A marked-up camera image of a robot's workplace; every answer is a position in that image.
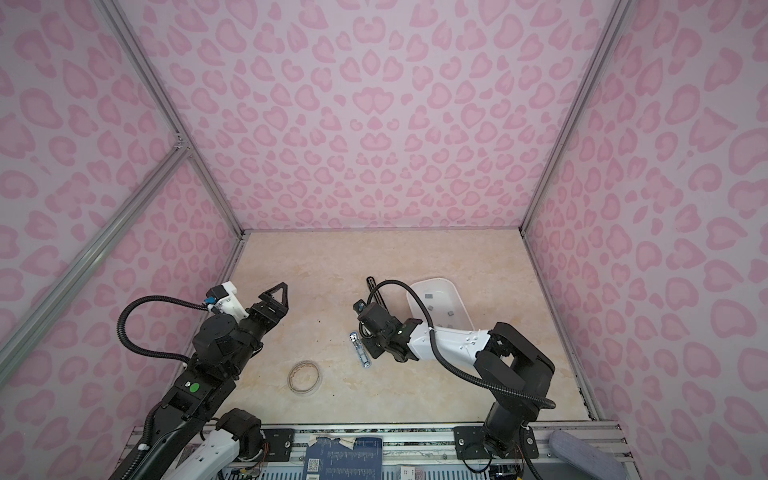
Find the black stapler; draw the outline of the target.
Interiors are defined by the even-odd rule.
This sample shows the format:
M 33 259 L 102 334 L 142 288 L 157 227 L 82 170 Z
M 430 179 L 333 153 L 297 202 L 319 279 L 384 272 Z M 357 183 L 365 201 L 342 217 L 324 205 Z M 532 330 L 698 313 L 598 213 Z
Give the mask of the black stapler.
M 368 287 L 371 300 L 374 301 L 375 303 L 382 303 L 383 300 L 379 291 L 377 290 L 377 287 L 376 287 L 377 282 L 373 276 L 368 276 L 366 278 L 366 285 Z

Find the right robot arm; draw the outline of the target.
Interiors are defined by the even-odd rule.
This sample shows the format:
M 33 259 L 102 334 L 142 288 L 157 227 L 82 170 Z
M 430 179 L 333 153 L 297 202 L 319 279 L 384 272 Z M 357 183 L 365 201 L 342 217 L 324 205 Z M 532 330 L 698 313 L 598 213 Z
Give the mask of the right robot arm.
M 385 286 L 398 286 L 416 302 L 419 315 L 398 319 L 378 301 Z M 367 354 L 390 354 L 398 363 L 434 360 L 457 378 L 489 391 L 494 402 L 475 443 L 466 440 L 457 451 L 465 459 L 490 457 L 531 459 L 536 440 L 527 431 L 543 410 L 556 403 L 547 397 L 554 363 L 515 327 L 498 322 L 489 330 L 463 331 L 437 326 L 426 303 L 399 280 L 370 288 L 353 309 Z

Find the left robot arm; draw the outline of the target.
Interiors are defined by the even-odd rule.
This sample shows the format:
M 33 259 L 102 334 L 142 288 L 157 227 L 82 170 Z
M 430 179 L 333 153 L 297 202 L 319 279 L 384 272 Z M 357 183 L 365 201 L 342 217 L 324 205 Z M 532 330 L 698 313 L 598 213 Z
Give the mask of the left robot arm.
M 208 290 L 201 303 L 166 295 L 147 295 L 120 313 L 116 333 L 129 351 L 143 357 L 174 360 L 183 371 L 145 417 L 142 436 L 111 475 L 113 479 L 160 479 L 172 461 L 211 421 L 247 363 L 263 349 L 263 337 L 288 314 L 288 285 L 281 282 L 245 308 L 231 282 Z M 209 314 L 193 337 L 193 354 L 156 351 L 134 343 L 127 332 L 129 316 L 147 303 L 168 303 Z

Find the white plastic tray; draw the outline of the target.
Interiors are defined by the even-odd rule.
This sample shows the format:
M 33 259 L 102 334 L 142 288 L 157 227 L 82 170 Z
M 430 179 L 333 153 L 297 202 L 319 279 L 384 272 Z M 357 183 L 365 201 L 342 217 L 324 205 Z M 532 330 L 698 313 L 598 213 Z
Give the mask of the white plastic tray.
M 475 326 L 466 310 L 455 284 L 447 278 L 432 278 L 415 282 L 411 290 L 424 304 L 435 327 L 473 331 Z M 433 294 L 425 299 L 425 294 Z

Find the blue mini stapler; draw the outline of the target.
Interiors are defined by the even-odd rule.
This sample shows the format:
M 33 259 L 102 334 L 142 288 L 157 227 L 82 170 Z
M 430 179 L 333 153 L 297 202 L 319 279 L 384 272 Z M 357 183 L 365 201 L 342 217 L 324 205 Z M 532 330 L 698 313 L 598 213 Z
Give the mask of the blue mini stapler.
M 362 341 L 360 339 L 359 334 L 357 332 L 351 332 L 349 334 L 349 338 L 350 338 L 351 343 L 354 346 L 354 349 L 355 349 L 356 354 L 357 354 L 357 356 L 358 356 L 358 358 L 360 360 L 361 365 L 365 369 L 368 369 L 371 366 L 371 360 L 370 360 L 370 358 L 369 358 L 369 356 L 368 356 L 368 354 L 367 354 L 367 352 L 366 352 L 366 350 L 365 350 L 365 348 L 363 346 L 363 343 L 362 343 Z

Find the clear tape roll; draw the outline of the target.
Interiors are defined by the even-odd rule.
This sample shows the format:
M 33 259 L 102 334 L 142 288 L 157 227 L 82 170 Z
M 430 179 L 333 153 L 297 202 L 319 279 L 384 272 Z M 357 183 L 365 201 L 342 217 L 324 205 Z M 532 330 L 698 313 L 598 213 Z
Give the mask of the clear tape roll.
M 300 396 L 312 395 L 322 383 L 322 371 L 317 363 L 303 360 L 296 363 L 287 376 L 289 390 Z

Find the grey cloth pad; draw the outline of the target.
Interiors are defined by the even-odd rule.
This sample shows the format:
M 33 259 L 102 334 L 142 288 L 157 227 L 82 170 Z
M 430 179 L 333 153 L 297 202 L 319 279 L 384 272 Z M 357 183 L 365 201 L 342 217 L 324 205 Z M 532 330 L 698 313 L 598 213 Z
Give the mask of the grey cloth pad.
M 549 437 L 549 448 L 560 460 L 600 480 L 625 480 L 626 470 L 613 456 L 570 433 L 557 430 Z

